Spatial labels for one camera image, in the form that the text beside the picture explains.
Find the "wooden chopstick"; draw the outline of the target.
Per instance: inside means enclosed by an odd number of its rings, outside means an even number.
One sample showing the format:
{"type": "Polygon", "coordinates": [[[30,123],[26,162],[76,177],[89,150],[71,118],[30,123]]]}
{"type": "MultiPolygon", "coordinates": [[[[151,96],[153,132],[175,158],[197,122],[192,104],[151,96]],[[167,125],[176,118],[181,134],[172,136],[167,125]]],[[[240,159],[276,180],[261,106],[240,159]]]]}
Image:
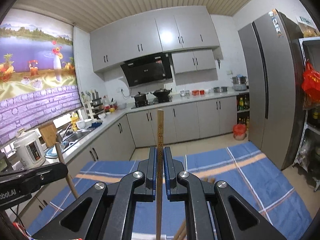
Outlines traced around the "wooden chopstick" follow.
{"type": "MultiPolygon", "coordinates": [[[[66,165],[66,163],[64,161],[63,155],[62,155],[61,146],[60,146],[59,142],[55,143],[55,149],[56,149],[56,152],[57,152],[57,156],[58,156],[59,162],[62,163],[63,165],[65,165],[65,167],[67,167],[67,165],[66,165]]],[[[75,199],[78,199],[79,198],[79,194],[76,191],[75,185],[74,185],[74,183],[72,181],[72,177],[69,174],[68,170],[67,170],[67,175],[66,175],[66,181],[67,181],[67,184],[68,184],[68,186],[69,186],[69,188],[71,190],[71,193],[73,194],[75,199]]]]}
{"type": "Polygon", "coordinates": [[[184,240],[186,238],[186,235],[187,235],[187,227],[186,227],[186,221],[184,220],[180,228],[174,235],[173,240],[184,240]]]}
{"type": "Polygon", "coordinates": [[[157,111],[157,169],[156,169],[156,240],[161,240],[163,187],[163,128],[164,112],[157,111]]]}

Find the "kitchen sink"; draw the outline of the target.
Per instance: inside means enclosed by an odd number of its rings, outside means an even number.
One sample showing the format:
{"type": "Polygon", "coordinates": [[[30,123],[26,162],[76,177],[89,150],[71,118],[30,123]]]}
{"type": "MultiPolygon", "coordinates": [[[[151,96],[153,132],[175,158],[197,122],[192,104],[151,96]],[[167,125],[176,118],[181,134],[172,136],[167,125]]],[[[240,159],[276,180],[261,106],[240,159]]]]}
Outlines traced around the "kitchen sink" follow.
{"type": "Polygon", "coordinates": [[[93,131],[94,131],[94,128],[80,129],[80,130],[68,135],[67,137],[63,138],[63,140],[61,142],[62,153],[67,151],[74,144],[79,142],[83,137],[85,137],[86,135],[88,135],[89,133],[91,133],[93,131]]]}

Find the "grey lower kitchen cabinets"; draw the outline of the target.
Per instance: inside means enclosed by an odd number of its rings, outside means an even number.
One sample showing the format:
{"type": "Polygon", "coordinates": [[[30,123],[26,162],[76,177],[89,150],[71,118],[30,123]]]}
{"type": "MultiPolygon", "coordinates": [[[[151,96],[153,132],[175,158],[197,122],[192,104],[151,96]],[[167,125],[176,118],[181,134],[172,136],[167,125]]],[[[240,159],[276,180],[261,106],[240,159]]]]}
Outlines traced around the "grey lower kitchen cabinets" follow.
{"type": "MultiPolygon", "coordinates": [[[[103,122],[100,134],[68,161],[75,177],[89,161],[129,160],[136,148],[154,146],[157,140],[157,109],[123,114],[111,123],[103,122]]],[[[236,124],[236,97],[228,96],[165,106],[166,145],[230,133],[236,124]]]]}

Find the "white rice cooker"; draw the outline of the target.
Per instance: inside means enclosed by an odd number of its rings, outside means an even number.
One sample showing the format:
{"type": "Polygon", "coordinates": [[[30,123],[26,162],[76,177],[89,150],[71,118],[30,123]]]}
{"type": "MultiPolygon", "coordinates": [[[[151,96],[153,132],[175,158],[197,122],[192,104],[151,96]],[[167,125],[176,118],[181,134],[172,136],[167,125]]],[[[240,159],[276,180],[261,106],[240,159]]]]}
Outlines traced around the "white rice cooker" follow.
{"type": "Polygon", "coordinates": [[[19,129],[14,148],[24,169],[39,167],[46,160],[39,136],[34,130],[26,132],[24,128],[19,129]]]}

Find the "wooden chopstick on table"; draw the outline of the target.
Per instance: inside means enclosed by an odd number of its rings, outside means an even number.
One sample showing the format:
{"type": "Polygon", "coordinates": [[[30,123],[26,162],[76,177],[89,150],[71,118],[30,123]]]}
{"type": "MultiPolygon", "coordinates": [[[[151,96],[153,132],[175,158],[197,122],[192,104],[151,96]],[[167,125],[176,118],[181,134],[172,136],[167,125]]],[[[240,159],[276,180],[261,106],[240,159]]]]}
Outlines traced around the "wooden chopstick on table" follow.
{"type": "Polygon", "coordinates": [[[180,228],[174,235],[173,240],[184,240],[186,238],[186,235],[187,235],[187,227],[186,227],[186,221],[184,220],[180,228]]]}

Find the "blue plaid tablecloth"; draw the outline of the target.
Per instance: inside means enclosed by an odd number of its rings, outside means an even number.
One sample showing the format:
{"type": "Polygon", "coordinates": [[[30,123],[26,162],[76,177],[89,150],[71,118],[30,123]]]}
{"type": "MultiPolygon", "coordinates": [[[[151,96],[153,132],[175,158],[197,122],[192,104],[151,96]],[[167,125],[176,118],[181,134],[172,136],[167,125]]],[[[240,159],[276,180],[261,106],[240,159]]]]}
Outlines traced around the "blue plaid tablecloth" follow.
{"type": "MultiPolygon", "coordinates": [[[[283,173],[251,142],[181,157],[184,168],[199,178],[224,180],[286,239],[300,239],[312,222],[310,212],[283,173]]],[[[89,161],[73,177],[83,194],[97,181],[111,184],[137,170],[136,161],[89,161]]],[[[75,201],[68,186],[59,191],[27,228],[38,232],[75,201]]],[[[136,205],[132,239],[155,239],[156,203],[136,205]]],[[[163,185],[162,238],[173,239],[185,218],[183,202],[169,202],[163,185]]]]}

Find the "red waste bin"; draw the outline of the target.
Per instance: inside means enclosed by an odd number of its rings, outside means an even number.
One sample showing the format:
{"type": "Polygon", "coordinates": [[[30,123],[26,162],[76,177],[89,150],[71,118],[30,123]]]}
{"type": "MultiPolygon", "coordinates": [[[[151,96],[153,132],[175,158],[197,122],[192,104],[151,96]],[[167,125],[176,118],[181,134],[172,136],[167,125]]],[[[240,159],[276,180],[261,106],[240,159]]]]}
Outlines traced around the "red waste bin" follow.
{"type": "Polygon", "coordinates": [[[247,126],[236,124],[233,126],[233,137],[235,140],[244,140],[246,137],[247,126]]]}

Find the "landscape window blind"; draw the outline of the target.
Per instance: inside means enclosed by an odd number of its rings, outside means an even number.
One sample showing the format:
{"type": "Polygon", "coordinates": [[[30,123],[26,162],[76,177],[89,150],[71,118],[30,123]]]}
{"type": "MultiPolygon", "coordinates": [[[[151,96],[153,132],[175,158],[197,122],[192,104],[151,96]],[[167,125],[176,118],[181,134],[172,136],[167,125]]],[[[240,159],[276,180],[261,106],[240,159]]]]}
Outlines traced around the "landscape window blind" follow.
{"type": "Polygon", "coordinates": [[[82,106],[73,26],[11,9],[1,23],[1,145],[82,106]]]}

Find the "metal storage shelf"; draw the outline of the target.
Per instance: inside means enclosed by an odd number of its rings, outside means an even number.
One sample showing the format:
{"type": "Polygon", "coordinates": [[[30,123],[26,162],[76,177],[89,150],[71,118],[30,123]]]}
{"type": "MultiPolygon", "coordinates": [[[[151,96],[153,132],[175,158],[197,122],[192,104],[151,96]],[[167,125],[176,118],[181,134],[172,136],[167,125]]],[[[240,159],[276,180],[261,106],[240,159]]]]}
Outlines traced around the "metal storage shelf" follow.
{"type": "MultiPolygon", "coordinates": [[[[303,67],[307,59],[319,72],[319,37],[299,39],[302,51],[303,67]]],[[[294,164],[303,168],[315,182],[314,191],[319,188],[319,103],[313,103],[304,93],[303,98],[303,131],[294,164]]]]}

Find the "black cooking pot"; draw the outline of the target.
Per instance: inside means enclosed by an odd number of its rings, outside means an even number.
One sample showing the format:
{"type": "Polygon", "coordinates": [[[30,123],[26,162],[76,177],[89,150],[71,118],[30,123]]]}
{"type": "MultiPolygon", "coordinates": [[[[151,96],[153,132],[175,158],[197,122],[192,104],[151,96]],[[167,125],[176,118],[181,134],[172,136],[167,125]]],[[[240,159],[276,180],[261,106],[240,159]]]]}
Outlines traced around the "black cooking pot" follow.
{"type": "Polygon", "coordinates": [[[144,107],[144,106],[147,106],[149,104],[146,93],[138,92],[138,94],[133,96],[133,98],[135,100],[135,107],[136,108],[144,107]]]}

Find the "black wok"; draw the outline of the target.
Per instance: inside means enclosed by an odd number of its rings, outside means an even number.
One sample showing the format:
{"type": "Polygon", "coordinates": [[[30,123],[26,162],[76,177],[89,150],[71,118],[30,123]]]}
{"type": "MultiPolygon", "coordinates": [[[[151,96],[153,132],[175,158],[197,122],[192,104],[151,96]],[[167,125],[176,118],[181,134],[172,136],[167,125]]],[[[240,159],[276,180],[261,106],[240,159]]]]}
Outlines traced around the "black wok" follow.
{"type": "Polygon", "coordinates": [[[171,89],[161,88],[154,91],[152,95],[154,95],[157,98],[163,98],[163,97],[168,97],[171,92],[172,92],[172,88],[171,89]]]}

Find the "steel steamer pot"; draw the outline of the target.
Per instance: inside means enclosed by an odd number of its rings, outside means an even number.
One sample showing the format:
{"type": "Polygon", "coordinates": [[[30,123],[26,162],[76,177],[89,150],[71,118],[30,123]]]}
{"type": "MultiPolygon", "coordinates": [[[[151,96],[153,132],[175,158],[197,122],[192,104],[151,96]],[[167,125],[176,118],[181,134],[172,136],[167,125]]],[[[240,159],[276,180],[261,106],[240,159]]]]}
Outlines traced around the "steel steamer pot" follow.
{"type": "Polygon", "coordinates": [[[243,75],[233,76],[232,84],[235,91],[244,91],[247,89],[247,77],[243,75]]]}

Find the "black range hood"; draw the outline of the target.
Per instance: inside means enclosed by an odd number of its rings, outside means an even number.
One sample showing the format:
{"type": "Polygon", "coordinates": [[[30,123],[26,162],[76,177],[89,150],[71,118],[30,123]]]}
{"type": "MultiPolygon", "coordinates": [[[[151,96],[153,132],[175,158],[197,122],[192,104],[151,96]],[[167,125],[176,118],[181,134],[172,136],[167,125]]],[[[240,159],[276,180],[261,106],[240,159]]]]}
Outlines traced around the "black range hood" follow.
{"type": "Polygon", "coordinates": [[[172,78],[171,54],[152,54],[129,61],[120,67],[130,88],[146,83],[164,81],[172,78]]]}

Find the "red plastic bag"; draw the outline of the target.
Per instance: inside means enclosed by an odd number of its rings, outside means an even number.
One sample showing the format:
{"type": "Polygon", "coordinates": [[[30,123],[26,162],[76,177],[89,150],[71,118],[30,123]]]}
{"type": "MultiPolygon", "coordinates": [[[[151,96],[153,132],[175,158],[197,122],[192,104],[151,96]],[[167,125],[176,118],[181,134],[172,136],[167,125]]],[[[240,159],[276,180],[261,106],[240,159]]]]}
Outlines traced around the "red plastic bag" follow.
{"type": "Polygon", "coordinates": [[[307,59],[305,64],[305,71],[303,73],[302,89],[307,98],[313,103],[319,103],[320,100],[320,73],[316,71],[307,59]]]}

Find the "grey refrigerator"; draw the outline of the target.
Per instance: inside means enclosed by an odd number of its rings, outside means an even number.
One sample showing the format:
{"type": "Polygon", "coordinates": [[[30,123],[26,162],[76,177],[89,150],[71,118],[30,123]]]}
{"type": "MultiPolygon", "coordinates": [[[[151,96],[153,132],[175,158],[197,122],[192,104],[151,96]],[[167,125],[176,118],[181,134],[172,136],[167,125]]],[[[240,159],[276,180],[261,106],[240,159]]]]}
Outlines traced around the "grey refrigerator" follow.
{"type": "Polygon", "coordinates": [[[299,26],[276,9],[238,31],[249,82],[249,141],[280,170],[301,140],[304,63],[299,26]]]}

